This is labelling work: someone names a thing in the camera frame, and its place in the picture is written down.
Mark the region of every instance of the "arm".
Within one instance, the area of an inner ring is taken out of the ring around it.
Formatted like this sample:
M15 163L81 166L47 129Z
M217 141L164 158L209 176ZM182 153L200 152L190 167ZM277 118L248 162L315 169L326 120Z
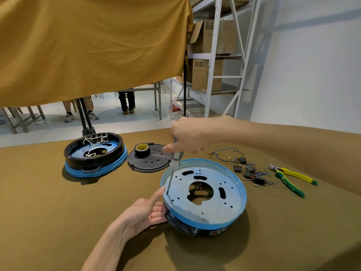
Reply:
M361 195L361 183L352 172L361 164L360 134L252 123L228 116L183 117L173 123L171 132L178 142L165 146L166 152L194 151L209 143L234 142L263 151L316 178Z
M165 187L149 199L139 199L127 208L105 231L85 261L81 271L114 271L125 243L149 226L165 222L165 204L158 202Z

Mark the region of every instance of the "yellow cloth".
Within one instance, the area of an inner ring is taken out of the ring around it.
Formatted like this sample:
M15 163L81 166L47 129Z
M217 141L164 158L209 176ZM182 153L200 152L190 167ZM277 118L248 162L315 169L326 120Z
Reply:
M180 75L192 26L188 0L0 0L0 107Z

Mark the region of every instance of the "hand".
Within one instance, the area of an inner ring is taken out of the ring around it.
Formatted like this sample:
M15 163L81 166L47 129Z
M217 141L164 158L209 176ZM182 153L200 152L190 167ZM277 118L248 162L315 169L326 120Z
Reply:
M135 203L119 216L117 220L122 221L125 224L122 233L125 241L138 235L149 226L166 222L164 214L167 211L167 208L164 202L158 202L164 192L165 187L161 187L149 200L136 200Z
M217 141L217 132L224 125L228 116L220 118L187 118L181 117L174 122L170 128L173 138L177 138L176 143L171 143L163 147L166 153L179 151L192 151L203 149L210 143Z

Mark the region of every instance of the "forearm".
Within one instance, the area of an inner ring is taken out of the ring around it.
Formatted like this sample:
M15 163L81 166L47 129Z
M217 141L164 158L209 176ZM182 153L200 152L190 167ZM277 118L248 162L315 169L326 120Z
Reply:
M114 271L126 240L122 237L124 223L112 223L85 261L81 271Z
M361 163L361 135L312 127L227 119L230 142L247 145L339 188L361 195L352 171Z

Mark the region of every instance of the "tiled floor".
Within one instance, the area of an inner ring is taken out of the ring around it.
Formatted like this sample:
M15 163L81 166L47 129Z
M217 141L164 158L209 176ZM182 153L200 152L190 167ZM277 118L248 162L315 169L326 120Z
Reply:
M135 113L123 115L118 99L118 93L100 94L93 96L94 112L99 117L97 121L91 121L96 132L128 133L145 130L169 128L172 124L169 113L169 93L162 85L162 120L159 120L158 112L155 111L154 92L135 92ZM11 134L8 126L0 126L0 147L27 145L52 141L77 139L82 135L82 124L79 113L73 112L76 119L71 123L64 123L65 109L62 102L42 105L46 120L38 119L32 123L28 133Z

